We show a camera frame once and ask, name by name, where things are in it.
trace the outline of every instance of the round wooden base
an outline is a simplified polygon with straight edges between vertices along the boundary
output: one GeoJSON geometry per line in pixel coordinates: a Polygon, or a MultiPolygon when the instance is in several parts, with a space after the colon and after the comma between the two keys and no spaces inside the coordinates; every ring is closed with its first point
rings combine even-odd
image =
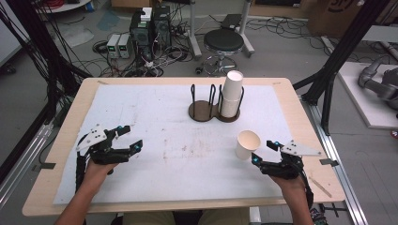
{"type": "Polygon", "coordinates": [[[239,118],[240,110],[237,111],[235,116],[226,118],[219,113],[219,104],[211,105],[208,101],[198,100],[190,105],[188,114],[192,120],[197,122],[207,122],[213,117],[216,117],[220,121],[231,123],[239,118]]]}

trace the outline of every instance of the wooden table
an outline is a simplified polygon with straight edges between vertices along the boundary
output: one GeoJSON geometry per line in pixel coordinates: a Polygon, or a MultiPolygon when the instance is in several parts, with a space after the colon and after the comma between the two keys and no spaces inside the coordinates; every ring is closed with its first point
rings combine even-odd
{"type": "MultiPolygon", "coordinates": [[[[141,84],[141,85],[191,85],[223,84],[225,78],[89,78],[85,79],[69,113],[60,128],[54,145],[47,157],[47,162],[54,162],[53,170],[42,170],[33,186],[26,203],[23,214],[26,216],[49,216],[59,215],[65,205],[54,205],[53,200],[60,184],[64,166],[70,149],[73,147],[79,129],[90,108],[91,102],[96,95],[98,87],[102,84],[141,84]]],[[[319,159],[326,158],[321,143],[313,130],[313,127],[302,109],[292,84],[287,79],[281,78],[245,78],[244,85],[272,85],[280,101],[284,118],[290,128],[293,139],[299,143],[306,144],[314,149],[320,150],[322,156],[304,157],[304,165],[310,186],[314,192],[316,203],[341,202],[344,200],[344,191],[333,169],[323,166],[319,159]]],[[[105,212],[133,212],[133,211],[156,211],[175,209],[203,209],[224,208],[239,206],[256,206],[283,204],[283,198],[262,199],[231,199],[231,200],[206,200],[206,201],[184,201],[184,202],[125,202],[125,203],[93,203],[89,209],[90,213],[105,212]]]]}

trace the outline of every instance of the black stool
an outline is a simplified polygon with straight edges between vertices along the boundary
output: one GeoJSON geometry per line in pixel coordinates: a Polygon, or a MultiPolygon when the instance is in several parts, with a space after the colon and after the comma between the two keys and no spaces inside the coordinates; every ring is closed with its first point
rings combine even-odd
{"type": "Polygon", "coordinates": [[[229,70],[237,70],[237,63],[226,55],[242,51],[244,42],[240,34],[228,29],[213,30],[205,34],[204,44],[209,51],[217,54],[210,56],[203,63],[203,69],[207,74],[222,72],[226,75],[229,70]]]}

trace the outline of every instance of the paper cup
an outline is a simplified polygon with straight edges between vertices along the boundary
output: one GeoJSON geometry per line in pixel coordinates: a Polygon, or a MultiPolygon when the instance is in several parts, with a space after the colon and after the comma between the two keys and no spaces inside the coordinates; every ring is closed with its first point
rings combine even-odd
{"type": "Polygon", "coordinates": [[[223,98],[222,103],[219,105],[219,112],[225,118],[234,117],[237,114],[237,107],[239,106],[240,99],[228,100],[223,98]]]}
{"type": "Polygon", "coordinates": [[[235,153],[237,157],[242,160],[247,160],[251,157],[252,152],[257,150],[261,141],[257,134],[251,130],[243,130],[237,135],[237,149],[235,153]]]}
{"type": "Polygon", "coordinates": [[[240,99],[242,92],[243,74],[236,70],[227,73],[225,84],[222,88],[222,95],[225,99],[240,99]]]}

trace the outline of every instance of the metal stand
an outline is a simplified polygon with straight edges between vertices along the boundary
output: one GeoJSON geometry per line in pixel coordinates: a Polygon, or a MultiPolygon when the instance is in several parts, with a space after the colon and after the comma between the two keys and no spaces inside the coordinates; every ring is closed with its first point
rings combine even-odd
{"type": "Polygon", "coordinates": [[[302,99],[311,105],[316,105],[320,96],[325,92],[321,126],[328,135],[330,104],[334,79],[346,59],[366,35],[388,2],[389,0],[366,1],[325,65],[314,75],[293,85],[295,90],[297,90],[309,83],[313,83],[308,92],[302,96],[302,99]]]}
{"type": "Polygon", "coordinates": [[[250,9],[251,3],[252,3],[252,0],[245,0],[245,5],[243,6],[243,11],[242,11],[242,23],[241,23],[240,27],[237,27],[237,31],[243,37],[243,41],[245,42],[243,45],[244,51],[248,54],[249,58],[254,53],[254,48],[245,35],[245,28],[246,28],[246,22],[248,21],[248,15],[249,15],[249,9],[250,9]]]}
{"type": "Polygon", "coordinates": [[[190,44],[193,50],[193,54],[195,55],[195,60],[199,60],[202,57],[202,52],[200,51],[198,41],[195,36],[195,0],[191,0],[190,2],[191,8],[191,30],[188,30],[188,37],[190,39],[190,44]]]}
{"type": "MultiPolygon", "coordinates": [[[[242,23],[240,27],[237,27],[237,31],[243,37],[243,41],[245,42],[244,50],[247,52],[248,57],[251,57],[252,54],[254,53],[254,48],[252,44],[249,42],[249,40],[246,38],[244,34],[246,28],[246,22],[248,21],[251,2],[252,0],[245,0],[245,5],[242,11],[242,23]]],[[[190,8],[191,8],[191,24],[190,24],[191,30],[188,30],[187,33],[193,50],[194,58],[195,60],[199,60],[200,57],[202,57],[202,52],[200,51],[198,41],[196,40],[195,36],[195,0],[191,0],[190,8]]]]}

